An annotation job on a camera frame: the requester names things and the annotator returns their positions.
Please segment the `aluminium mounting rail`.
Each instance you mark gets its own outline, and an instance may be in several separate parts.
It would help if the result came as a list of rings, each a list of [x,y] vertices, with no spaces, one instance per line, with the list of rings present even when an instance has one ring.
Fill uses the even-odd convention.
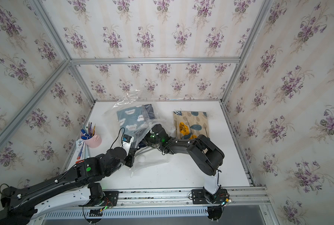
[[[117,205],[114,208],[128,207],[177,207],[192,205],[219,205],[219,204],[193,204],[191,191],[197,188],[158,188],[158,189],[121,189],[105,190],[119,191]],[[224,188],[230,195],[231,205],[270,205],[271,201],[264,187],[232,187]],[[112,208],[107,206],[84,207],[89,201],[91,192],[88,188],[68,191],[38,204],[35,208],[42,213],[56,210],[82,207],[84,209]]]

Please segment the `clear plastic vacuum bag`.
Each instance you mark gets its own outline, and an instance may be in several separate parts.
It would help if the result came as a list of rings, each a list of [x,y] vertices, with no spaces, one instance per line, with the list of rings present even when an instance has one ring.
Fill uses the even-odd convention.
[[[103,114],[102,118],[107,125],[107,130],[112,138],[117,138],[117,145],[122,147],[122,137],[125,134],[125,128],[121,128],[117,120],[117,111],[138,105],[152,104],[155,118],[147,123],[146,131],[138,138],[134,138],[131,149],[137,149],[133,167],[128,167],[130,175],[137,172],[152,168],[154,166],[164,165],[169,162],[169,156],[163,154],[160,150],[149,147],[143,142],[145,135],[153,126],[160,124],[169,136],[175,135],[176,129],[171,120],[168,120],[162,110],[157,106],[154,99],[148,97],[148,93],[142,90],[135,90],[124,94],[116,103],[109,107]]]

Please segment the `white toothpaste box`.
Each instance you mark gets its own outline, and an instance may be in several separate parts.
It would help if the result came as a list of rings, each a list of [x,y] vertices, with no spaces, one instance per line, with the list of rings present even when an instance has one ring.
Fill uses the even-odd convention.
[[[76,141],[76,152],[77,152],[76,164],[84,161],[86,158],[89,158],[89,149],[83,139],[79,139]]]

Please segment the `pink pen cup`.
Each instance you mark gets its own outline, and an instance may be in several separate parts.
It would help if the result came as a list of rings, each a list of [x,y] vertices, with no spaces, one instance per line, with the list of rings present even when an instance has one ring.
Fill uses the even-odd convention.
[[[102,139],[97,134],[92,137],[86,137],[82,133],[80,133],[80,138],[86,143],[88,147],[93,149],[99,147],[102,144]]]

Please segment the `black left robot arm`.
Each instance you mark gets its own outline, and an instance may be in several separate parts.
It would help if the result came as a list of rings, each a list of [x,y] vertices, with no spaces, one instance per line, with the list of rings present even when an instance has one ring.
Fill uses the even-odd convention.
[[[123,165],[132,167],[134,154],[122,147],[83,159],[65,173],[27,187],[1,191],[0,225],[27,225],[44,214],[72,206],[109,204],[99,183]]]

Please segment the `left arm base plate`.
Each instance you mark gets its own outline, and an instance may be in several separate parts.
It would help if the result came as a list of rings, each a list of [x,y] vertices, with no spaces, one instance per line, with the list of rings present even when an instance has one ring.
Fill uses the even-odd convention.
[[[103,191],[102,193],[91,193],[89,201],[82,204],[84,207],[107,206],[113,207],[117,205],[119,191]]]

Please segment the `blue bear pattern blanket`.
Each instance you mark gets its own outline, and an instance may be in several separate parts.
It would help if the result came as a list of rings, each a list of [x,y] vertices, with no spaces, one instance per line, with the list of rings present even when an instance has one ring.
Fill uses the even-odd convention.
[[[120,127],[125,128],[125,134],[134,138],[140,137],[147,129],[147,123],[154,120],[152,104],[138,105],[117,111]]]

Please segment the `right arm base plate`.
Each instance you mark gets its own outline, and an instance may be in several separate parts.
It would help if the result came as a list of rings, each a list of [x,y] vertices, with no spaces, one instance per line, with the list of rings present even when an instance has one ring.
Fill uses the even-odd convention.
[[[215,194],[210,194],[207,190],[193,189],[191,191],[193,204],[223,204],[230,201],[230,195],[224,188],[219,188]]]

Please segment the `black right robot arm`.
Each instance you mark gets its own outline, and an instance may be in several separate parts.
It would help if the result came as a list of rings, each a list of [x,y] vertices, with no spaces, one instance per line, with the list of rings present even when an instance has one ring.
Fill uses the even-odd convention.
[[[178,139],[170,137],[165,129],[157,124],[145,135],[143,142],[160,150],[163,154],[186,154],[196,163],[206,175],[203,191],[210,201],[217,198],[221,186],[219,185],[220,166],[225,155],[208,137],[199,135],[192,139]]]

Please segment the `beige floral fleece blanket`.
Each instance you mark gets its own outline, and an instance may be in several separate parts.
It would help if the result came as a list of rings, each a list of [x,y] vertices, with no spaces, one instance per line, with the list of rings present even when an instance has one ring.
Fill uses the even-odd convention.
[[[178,139],[194,139],[199,135],[209,137],[206,112],[173,111],[173,118]]]

